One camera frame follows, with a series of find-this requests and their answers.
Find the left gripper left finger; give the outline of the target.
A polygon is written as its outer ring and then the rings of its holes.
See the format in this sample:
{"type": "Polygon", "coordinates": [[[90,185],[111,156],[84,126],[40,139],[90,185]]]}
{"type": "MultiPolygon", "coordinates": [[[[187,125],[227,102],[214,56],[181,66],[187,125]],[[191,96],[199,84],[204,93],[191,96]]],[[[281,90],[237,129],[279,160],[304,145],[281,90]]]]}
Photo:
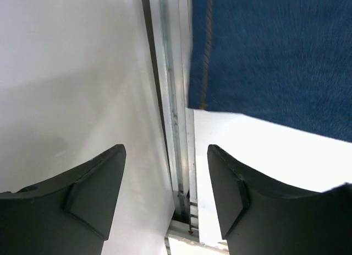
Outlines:
{"type": "Polygon", "coordinates": [[[101,254],[125,160],[118,144],[52,178],[1,193],[1,254],[101,254]]]}

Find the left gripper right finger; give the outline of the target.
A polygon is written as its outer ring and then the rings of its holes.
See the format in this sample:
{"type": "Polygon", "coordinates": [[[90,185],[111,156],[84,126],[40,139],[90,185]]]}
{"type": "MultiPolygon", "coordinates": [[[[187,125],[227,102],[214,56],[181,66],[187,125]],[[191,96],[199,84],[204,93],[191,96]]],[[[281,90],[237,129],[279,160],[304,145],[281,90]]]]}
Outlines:
{"type": "Polygon", "coordinates": [[[275,180],[217,145],[207,151],[230,254],[351,254],[351,185],[314,192],[275,180]]]}

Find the dark blue denim trousers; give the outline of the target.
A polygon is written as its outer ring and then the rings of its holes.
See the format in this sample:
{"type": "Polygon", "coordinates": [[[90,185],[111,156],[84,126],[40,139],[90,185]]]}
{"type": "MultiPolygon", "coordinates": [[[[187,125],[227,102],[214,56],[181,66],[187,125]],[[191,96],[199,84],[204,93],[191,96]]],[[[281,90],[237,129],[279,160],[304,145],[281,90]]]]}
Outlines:
{"type": "Polygon", "coordinates": [[[351,0],[192,0],[188,107],[351,141],[351,0]]]}

